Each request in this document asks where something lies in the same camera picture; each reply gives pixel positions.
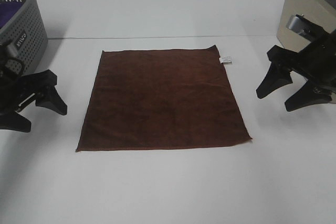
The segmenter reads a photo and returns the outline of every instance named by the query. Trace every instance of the microfiber cloth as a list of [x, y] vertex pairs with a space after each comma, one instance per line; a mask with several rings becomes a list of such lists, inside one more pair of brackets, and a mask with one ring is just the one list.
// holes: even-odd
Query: microfiber cloth
[[76, 151], [223, 147], [250, 139], [216, 46], [103, 52]]
[[21, 6], [21, 2], [4, 2], [0, 4], [0, 29], [6, 25]]

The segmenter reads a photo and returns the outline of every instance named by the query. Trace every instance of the white care label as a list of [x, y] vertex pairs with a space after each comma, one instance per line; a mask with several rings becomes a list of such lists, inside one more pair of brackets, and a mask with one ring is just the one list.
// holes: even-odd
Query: white care label
[[219, 61], [220, 61], [220, 64], [222, 64], [222, 63], [231, 63], [232, 59], [229, 56], [228, 57], [220, 57]]

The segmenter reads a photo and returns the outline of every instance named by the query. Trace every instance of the gray laundry basket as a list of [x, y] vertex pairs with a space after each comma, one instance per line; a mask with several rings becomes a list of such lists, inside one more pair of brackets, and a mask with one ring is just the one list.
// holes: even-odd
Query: gray laundry basket
[[[17, 50], [17, 59], [24, 65], [24, 74], [35, 71], [43, 56], [48, 39], [36, 0], [0, 0], [5, 2], [22, 2], [22, 7], [0, 29], [0, 44], [11, 41]], [[21, 65], [11, 61], [6, 65], [10, 70], [19, 73]]]

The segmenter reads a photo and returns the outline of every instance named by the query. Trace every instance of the white tabletop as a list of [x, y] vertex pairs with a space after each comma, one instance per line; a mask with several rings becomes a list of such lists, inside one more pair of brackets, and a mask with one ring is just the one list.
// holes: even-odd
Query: white tabletop
[[275, 35], [284, 0], [37, 0], [49, 38]]
[[[252, 143], [226, 148], [75, 153], [101, 51], [207, 48], [226, 65]], [[31, 105], [29, 134], [0, 131], [0, 223], [316, 224], [336, 221], [336, 105], [286, 112], [304, 80], [263, 100], [255, 89], [275, 36], [50, 40], [50, 68], [69, 106]]]

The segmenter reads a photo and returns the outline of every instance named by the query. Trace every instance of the purple fabric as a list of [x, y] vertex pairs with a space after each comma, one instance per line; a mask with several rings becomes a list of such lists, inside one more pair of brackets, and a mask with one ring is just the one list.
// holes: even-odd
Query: purple fabric
[[21, 6], [21, 2], [5, 2], [0, 4], [0, 28], [6, 25]]

